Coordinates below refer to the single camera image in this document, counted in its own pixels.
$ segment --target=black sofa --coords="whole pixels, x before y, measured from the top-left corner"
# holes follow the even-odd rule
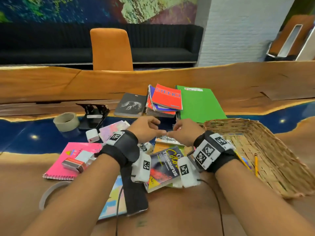
[[[92,63],[90,30],[128,33],[133,62],[196,62],[203,28],[195,25],[0,23],[0,65]]]

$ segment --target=yellow pencil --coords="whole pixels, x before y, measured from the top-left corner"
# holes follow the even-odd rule
[[[258,157],[256,153],[254,156],[255,156],[255,176],[258,177]]]
[[[235,153],[236,153],[236,155],[238,156],[238,158],[241,160],[241,162],[242,162],[249,170],[251,170],[250,167],[245,163],[245,161],[243,160],[243,158],[241,158],[240,155],[239,155],[237,152],[235,152]]]

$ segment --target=hand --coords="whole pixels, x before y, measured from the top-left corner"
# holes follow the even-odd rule
[[[153,116],[139,117],[127,130],[136,135],[139,143],[146,143],[155,137],[166,135],[165,130],[159,130],[156,126],[160,123],[160,120]]]
[[[197,137],[203,134],[204,129],[190,118],[178,120],[173,127],[173,131],[169,131],[167,136],[175,138],[181,144],[191,147]]]

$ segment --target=tape roll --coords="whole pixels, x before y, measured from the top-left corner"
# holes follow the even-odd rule
[[[80,124],[75,113],[60,114],[54,118],[53,122],[61,132],[72,131]]]

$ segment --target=wicker basket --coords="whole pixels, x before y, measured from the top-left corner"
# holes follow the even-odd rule
[[[309,168],[259,121],[216,119],[205,122],[203,127],[230,140],[252,169],[256,153],[258,177],[283,198],[298,198],[315,193],[315,176]]]

